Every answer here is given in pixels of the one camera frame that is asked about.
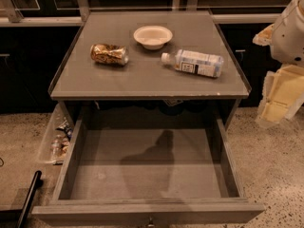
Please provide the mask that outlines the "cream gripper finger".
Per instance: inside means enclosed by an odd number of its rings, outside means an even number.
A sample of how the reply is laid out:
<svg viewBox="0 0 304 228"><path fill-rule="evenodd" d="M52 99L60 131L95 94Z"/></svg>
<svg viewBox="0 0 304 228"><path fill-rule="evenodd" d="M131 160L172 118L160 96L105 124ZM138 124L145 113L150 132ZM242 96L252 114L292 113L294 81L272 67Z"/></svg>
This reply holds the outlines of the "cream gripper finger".
<svg viewBox="0 0 304 228"><path fill-rule="evenodd" d="M290 120L303 103L304 67L283 64L277 72L266 74L256 122L274 126L283 119Z"/></svg>
<svg viewBox="0 0 304 228"><path fill-rule="evenodd" d="M259 46L269 46L272 42L274 25L271 24L267 28L255 35L253 43Z"/></svg>

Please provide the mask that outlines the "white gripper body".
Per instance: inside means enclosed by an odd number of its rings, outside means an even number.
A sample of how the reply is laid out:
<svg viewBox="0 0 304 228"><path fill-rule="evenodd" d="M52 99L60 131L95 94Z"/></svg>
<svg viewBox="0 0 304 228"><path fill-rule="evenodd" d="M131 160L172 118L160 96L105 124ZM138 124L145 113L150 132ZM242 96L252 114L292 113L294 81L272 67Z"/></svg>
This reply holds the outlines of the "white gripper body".
<svg viewBox="0 0 304 228"><path fill-rule="evenodd" d="M271 54L283 64L304 67L304 0L292 0L275 20Z"/></svg>

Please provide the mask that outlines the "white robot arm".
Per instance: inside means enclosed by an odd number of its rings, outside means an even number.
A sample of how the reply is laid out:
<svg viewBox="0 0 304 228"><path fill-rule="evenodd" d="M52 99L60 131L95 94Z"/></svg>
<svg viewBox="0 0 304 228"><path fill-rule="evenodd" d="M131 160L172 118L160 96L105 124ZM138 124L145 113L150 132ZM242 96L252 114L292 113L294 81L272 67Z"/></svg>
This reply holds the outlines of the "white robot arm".
<svg viewBox="0 0 304 228"><path fill-rule="evenodd" d="M269 46L272 58L281 63L276 72L267 72L257 109L256 122L269 128L290 120L304 102L304 0L292 0L253 43Z"/></svg>

